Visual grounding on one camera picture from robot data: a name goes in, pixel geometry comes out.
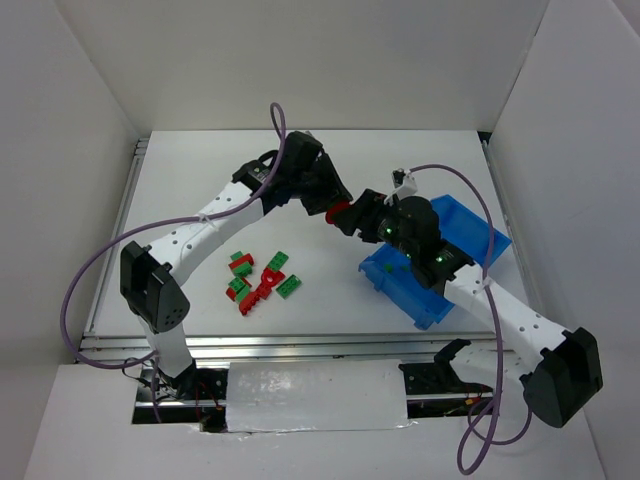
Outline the red rounded lego brick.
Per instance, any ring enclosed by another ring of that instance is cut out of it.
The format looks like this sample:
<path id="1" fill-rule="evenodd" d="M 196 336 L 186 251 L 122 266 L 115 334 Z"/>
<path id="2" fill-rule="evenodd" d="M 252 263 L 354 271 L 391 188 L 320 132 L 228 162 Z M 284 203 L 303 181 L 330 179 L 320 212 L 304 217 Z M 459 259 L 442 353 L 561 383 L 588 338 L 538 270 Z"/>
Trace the red rounded lego brick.
<path id="1" fill-rule="evenodd" d="M 351 203 L 349 201 L 340 201 L 332 205 L 325 213 L 325 221 L 327 224 L 333 225 L 335 223 L 335 216 L 340 212 L 349 209 Z"/>

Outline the red arch lego piece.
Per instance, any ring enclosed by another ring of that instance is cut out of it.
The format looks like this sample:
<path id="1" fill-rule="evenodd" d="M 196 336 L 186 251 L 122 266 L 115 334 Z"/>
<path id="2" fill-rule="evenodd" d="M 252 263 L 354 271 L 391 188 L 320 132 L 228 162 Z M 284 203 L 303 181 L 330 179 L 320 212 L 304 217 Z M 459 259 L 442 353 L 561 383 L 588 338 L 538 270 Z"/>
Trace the red arch lego piece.
<path id="1" fill-rule="evenodd" d="M 260 286 L 267 289 L 272 289 L 277 286 L 284 278 L 285 275 L 281 271 L 274 271 L 271 268 L 266 267 L 261 274 Z"/>

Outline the green 2x4 lego brick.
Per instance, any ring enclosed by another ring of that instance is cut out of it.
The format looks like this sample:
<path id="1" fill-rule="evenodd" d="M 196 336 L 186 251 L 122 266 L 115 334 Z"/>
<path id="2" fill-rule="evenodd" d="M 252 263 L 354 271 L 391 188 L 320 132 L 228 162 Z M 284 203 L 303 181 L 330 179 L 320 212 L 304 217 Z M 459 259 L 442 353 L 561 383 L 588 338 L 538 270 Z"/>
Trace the green 2x4 lego brick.
<path id="1" fill-rule="evenodd" d="M 272 272 L 279 272 L 284 264 L 288 261 L 289 256 L 283 251 L 277 251 L 271 260 L 267 263 L 266 268 Z"/>

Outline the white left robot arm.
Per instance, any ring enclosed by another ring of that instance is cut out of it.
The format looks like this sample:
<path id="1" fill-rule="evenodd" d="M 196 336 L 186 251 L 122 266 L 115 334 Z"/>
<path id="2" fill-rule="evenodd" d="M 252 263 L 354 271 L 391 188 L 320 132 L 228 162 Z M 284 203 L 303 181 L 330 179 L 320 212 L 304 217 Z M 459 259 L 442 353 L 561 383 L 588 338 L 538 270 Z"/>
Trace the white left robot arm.
<path id="1" fill-rule="evenodd" d="M 232 236 L 291 199 L 300 200 L 310 216 L 352 199 L 322 143 L 300 131 L 288 134 L 282 149 L 242 165 L 195 222 L 121 250 L 121 295 L 158 355 L 160 377 L 179 396 L 191 394 L 197 381 L 182 326 L 190 310 L 183 285 Z"/>

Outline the green 2x3 lego brick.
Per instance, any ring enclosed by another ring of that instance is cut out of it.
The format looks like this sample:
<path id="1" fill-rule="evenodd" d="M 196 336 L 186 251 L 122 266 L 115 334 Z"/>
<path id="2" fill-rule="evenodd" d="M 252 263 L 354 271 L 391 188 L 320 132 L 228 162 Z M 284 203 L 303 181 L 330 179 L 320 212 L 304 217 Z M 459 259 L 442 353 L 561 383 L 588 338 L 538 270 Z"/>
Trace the green 2x3 lego brick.
<path id="1" fill-rule="evenodd" d="M 292 274 L 276 288 L 276 291 L 281 298 L 288 299 L 301 285 L 300 278 Z"/>

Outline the aluminium front rail frame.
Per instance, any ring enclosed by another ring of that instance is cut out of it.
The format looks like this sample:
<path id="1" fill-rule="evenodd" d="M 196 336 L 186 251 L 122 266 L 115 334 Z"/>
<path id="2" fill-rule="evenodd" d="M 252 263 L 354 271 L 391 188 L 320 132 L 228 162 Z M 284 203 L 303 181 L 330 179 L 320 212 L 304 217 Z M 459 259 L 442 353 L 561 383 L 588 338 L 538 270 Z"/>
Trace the aluminium front rail frame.
<path id="1" fill-rule="evenodd" d="M 189 337 L 197 360 L 303 360 L 389 357 L 402 360 L 428 357 L 451 341 L 464 339 L 476 350 L 494 350 L 490 333 L 336 334 L 293 336 Z"/>

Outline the green lego brick lower stack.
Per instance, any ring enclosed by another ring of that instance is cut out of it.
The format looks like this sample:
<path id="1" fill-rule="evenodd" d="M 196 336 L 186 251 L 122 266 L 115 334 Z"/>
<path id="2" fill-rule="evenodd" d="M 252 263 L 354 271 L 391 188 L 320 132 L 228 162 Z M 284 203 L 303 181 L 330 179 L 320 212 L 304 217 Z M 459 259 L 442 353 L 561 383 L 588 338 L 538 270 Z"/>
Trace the green lego brick lower stack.
<path id="1" fill-rule="evenodd" d="M 235 277 L 228 283 L 226 295 L 230 300 L 236 303 L 241 303 L 251 292 L 251 287 L 251 283 L 246 278 Z"/>

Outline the red long toothed lego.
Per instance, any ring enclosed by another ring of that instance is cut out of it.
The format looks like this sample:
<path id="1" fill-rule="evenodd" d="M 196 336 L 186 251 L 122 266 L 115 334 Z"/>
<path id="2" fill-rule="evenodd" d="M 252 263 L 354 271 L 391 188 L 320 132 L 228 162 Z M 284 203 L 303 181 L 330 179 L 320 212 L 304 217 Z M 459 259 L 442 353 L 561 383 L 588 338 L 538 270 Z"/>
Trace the red long toothed lego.
<path id="1" fill-rule="evenodd" d="M 259 285 L 256 290 L 250 291 L 239 304 L 241 315 L 246 316 L 260 300 L 266 300 L 271 292 L 272 288 L 266 285 Z"/>

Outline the white foil cover sheet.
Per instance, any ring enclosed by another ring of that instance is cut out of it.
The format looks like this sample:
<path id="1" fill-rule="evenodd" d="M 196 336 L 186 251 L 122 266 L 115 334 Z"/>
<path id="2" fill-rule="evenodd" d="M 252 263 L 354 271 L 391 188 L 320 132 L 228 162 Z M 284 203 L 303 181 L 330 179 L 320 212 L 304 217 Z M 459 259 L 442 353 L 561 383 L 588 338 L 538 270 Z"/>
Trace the white foil cover sheet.
<path id="1" fill-rule="evenodd" d="M 226 424 L 233 433 L 404 428 L 404 376 L 397 360 L 233 363 Z"/>

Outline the blue plastic divided bin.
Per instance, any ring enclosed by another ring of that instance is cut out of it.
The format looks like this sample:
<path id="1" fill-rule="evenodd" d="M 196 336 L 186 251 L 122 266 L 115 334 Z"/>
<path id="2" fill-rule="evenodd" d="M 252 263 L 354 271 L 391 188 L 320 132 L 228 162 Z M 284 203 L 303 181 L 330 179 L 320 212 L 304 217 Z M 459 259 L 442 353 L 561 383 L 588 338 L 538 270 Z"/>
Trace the blue plastic divided bin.
<path id="1" fill-rule="evenodd" d="M 366 257 L 358 270 L 406 313 L 420 330 L 440 322 L 454 308 L 444 287 L 465 265 L 494 263 L 511 245 L 502 232 L 450 195 L 433 200 L 410 196 L 395 206 L 397 236 Z M 393 267 L 391 273 L 384 265 Z M 409 271 L 402 271 L 408 266 Z"/>

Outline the green lego on red stack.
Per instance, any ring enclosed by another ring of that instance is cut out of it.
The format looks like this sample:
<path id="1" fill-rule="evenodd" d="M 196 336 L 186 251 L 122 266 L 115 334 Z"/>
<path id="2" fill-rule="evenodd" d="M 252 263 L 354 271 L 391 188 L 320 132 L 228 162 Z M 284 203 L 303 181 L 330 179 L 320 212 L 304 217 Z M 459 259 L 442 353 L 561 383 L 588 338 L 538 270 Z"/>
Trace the green lego on red stack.
<path id="1" fill-rule="evenodd" d="M 252 273 L 255 261 L 250 253 L 237 251 L 231 255 L 230 259 L 228 267 L 235 276 L 246 277 Z"/>

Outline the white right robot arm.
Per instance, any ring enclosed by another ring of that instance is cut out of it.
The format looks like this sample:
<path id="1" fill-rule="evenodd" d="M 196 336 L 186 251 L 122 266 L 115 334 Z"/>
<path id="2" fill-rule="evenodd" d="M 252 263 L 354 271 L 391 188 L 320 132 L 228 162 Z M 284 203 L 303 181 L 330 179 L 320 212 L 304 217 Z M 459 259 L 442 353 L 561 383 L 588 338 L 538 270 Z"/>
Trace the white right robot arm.
<path id="1" fill-rule="evenodd" d="M 510 241 L 453 197 L 387 203 L 367 189 L 354 203 L 332 207 L 326 219 L 347 236 L 391 247 L 412 283 L 500 331 L 529 369 L 520 378 L 524 400 L 547 425 L 565 426 L 601 390 L 596 338 L 545 318 L 486 275 L 483 263 L 496 259 L 489 248 L 504 252 Z"/>

